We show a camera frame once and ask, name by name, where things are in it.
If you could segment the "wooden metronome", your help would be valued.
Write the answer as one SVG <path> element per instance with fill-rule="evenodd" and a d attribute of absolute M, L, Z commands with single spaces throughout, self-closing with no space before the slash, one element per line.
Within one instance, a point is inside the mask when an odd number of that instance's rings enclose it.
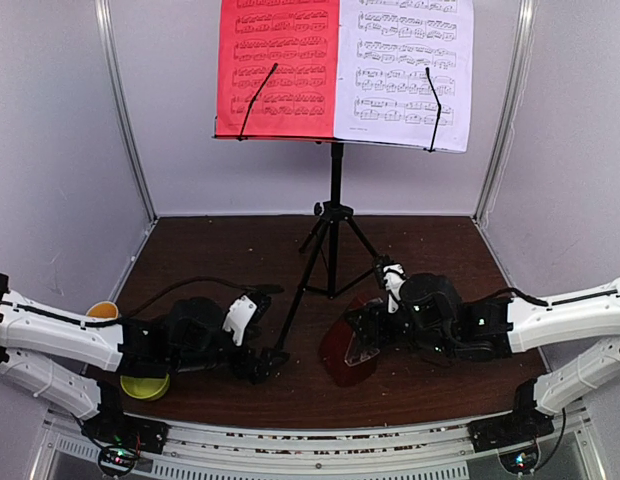
<path fill-rule="evenodd" d="M 320 342 L 318 359 L 338 387 L 354 387 L 376 372 L 379 350 L 372 354 L 363 351 L 363 345 L 355 330 L 346 321 L 346 316 L 380 301 L 379 297 L 370 292 L 357 295 Z"/>

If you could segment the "black music stand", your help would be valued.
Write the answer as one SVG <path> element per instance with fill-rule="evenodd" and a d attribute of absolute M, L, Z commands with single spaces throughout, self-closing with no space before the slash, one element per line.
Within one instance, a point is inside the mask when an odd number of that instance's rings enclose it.
<path fill-rule="evenodd" d="M 284 349 L 293 320 L 305 293 L 316 293 L 326 298 L 334 299 L 356 286 L 368 276 L 374 276 L 372 267 L 345 284 L 342 288 L 337 287 L 339 232 L 341 224 L 345 223 L 350 227 L 359 242 L 374 259 L 378 257 L 378 252 L 356 223 L 354 219 L 354 210 L 341 203 L 344 144 L 339 141 L 332 141 L 330 143 L 330 155 L 330 197 L 327 201 L 315 205 L 315 214 L 318 216 L 318 220 L 298 249 L 300 253 L 304 253 L 309 247 L 313 248 L 297 286 L 284 324 L 281 327 L 279 336 L 273 347 L 277 350 L 282 351 Z M 324 288 L 309 284 L 318 258 L 324 259 L 324 266 L 326 267 L 327 281 Z"/>

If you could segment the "white sheet music page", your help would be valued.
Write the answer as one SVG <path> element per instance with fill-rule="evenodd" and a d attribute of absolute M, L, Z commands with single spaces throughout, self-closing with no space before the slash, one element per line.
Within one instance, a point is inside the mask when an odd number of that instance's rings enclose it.
<path fill-rule="evenodd" d="M 341 2 L 335 137 L 466 152 L 473 43 L 471 1 Z"/>

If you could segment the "red sheet music page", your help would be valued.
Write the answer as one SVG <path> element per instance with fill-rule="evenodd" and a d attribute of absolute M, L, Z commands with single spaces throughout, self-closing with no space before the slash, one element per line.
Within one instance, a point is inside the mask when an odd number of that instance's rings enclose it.
<path fill-rule="evenodd" d="M 222 2 L 217 137 L 332 137 L 339 13 L 330 0 Z"/>

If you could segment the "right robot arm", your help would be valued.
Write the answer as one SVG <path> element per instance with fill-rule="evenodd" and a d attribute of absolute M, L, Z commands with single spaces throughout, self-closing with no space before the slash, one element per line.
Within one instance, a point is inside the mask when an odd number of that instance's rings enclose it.
<path fill-rule="evenodd" d="M 503 419 L 509 440 L 525 440 L 562 407 L 620 376 L 620 277 L 600 286 L 548 297 L 510 287 L 465 301 L 443 275 L 407 275 L 399 264 L 381 264 L 375 276 L 385 295 L 350 310 L 343 355 L 347 367 L 376 359 L 404 341 L 451 359 L 487 362 L 538 347 L 595 339 L 588 350 L 518 393 Z"/>

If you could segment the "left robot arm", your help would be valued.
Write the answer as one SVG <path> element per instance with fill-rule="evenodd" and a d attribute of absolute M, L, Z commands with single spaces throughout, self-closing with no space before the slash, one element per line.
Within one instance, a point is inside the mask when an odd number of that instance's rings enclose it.
<path fill-rule="evenodd" d="M 179 300 L 168 313 L 147 321 L 143 310 L 156 294 L 127 314 L 112 302 L 102 315 L 76 314 L 41 304 L 13 290 L 0 273 L 0 375 L 94 423 L 113 444 L 127 442 L 134 424 L 121 410 L 117 389 L 75 374 L 56 363 L 75 360 L 132 378 L 164 379 L 175 374 L 227 367 L 251 383 L 265 379 L 283 352 L 248 344 L 258 323 L 282 292 L 279 285 L 238 285 L 240 296 L 222 309 L 205 297 Z"/>

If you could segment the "green bowl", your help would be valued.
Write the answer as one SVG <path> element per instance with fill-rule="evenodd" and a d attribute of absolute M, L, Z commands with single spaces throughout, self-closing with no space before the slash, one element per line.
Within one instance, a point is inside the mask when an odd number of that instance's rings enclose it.
<path fill-rule="evenodd" d="M 170 376 L 163 378 L 138 378 L 121 376 L 119 379 L 123 392 L 130 398 L 152 402 L 161 399 L 170 387 Z"/>

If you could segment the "patterned mug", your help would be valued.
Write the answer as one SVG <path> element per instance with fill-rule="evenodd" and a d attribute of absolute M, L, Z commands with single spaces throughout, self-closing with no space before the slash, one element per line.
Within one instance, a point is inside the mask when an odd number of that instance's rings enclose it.
<path fill-rule="evenodd" d="M 111 301 L 102 301 L 93 305 L 86 312 L 86 315 L 97 319 L 112 320 L 119 317 L 119 309 Z"/>

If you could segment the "front aluminium rail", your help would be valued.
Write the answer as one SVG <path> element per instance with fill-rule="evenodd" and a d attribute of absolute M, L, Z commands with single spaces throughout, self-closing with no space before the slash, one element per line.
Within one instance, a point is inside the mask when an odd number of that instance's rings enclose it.
<path fill-rule="evenodd" d="M 276 429 L 170 420 L 161 453 L 132 479 L 512 479 L 517 453 L 537 448 L 534 479 L 610 479 L 590 412 L 577 400 L 548 436 L 479 451 L 471 418 L 368 428 Z"/>

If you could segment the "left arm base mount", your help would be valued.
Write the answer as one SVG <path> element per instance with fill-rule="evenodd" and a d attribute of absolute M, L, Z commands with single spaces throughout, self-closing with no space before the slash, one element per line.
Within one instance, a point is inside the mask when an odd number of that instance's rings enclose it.
<path fill-rule="evenodd" d="M 123 411 L 119 390 L 107 382 L 96 382 L 100 399 L 97 413 L 86 419 L 75 418 L 81 433 L 98 449 L 97 467 L 107 479 L 130 474 L 142 453 L 161 454 L 169 426 Z"/>

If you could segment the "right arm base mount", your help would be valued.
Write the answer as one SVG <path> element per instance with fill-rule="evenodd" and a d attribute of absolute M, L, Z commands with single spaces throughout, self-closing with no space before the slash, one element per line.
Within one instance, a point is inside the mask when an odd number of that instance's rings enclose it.
<path fill-rule="evenodd" d="M 530 446 L 519 451 L 500 454 L 504 469 L 521 476 L 537 473 L 547 464 L 548 459 L 542 458 L 538 439 L 554 432 L 554 416 L 537 409 L 534 398 L 536 383 L 536 379 L 531 379 L 517 387 L 511 412 L 474 420 L 467 425 L 476 453 L 531 442 Z"/>

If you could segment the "right aluminium frame post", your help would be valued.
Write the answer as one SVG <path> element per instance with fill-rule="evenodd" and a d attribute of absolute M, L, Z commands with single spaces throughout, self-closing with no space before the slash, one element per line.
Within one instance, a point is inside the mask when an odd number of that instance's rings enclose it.
<path fill-rule="evenodd" d="M 475 224 L 481 230 L 488 228 L 489 216 L 494 209 L 514 136 L 514 120 L 523 95 L 530 61 L 536 7 L 537 1 L 524 0 L 519 2 L 518 22 L 503 105 L 488 169 L 474 215 Z"/>

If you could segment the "aluminium frame post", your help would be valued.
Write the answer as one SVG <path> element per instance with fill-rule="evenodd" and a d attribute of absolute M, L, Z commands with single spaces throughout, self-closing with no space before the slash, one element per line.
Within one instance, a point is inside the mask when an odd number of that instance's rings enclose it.
<path fill-rule="evenodd" d="M 110 2 L 107 0 L 95 0 L 94 7 L 97 28 L 101 39 L 116 110 L 116 119 L 121 133 L 124 150 L 145 215 L 150 223 L 154 223 L 157 221 L 158 216 L 151 199 L 150 190 L 141 164 L 139 151 L 133 132 L 133 125 L 125 97 L 124 85 L 117 55 Z"/>
<path fill-rule="evenodd" d="M 518 22 L 503 105 L 488 169 L 474 215 L 475 224 L 481 230 L 488 228 L 489 216 L 494 209 L 514 136 L 514 120 L 523 95 L 530 61 L 536 7 L 537 1 L 524 0 L 519 2 Z"/>

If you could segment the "left aluminium frame post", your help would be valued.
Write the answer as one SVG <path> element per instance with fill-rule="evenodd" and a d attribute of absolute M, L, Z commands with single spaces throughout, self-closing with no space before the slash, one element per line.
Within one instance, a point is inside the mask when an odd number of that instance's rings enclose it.
<path fill-rule="evenodd" d="M 133 125 L 125 97 L 124 85 L 117 55 L 110 2 L 107 0 L 95 0 L 94 7 L 97 28 L 101 39 L 116 110 L 116 119 L 121 133 L 124 150 L 145 215 L 150 223 L 154 223 L 157 221 L 158 216 L 151 199 L 150 190 L 141 164 L 139 151 L 133 132 Z"/>

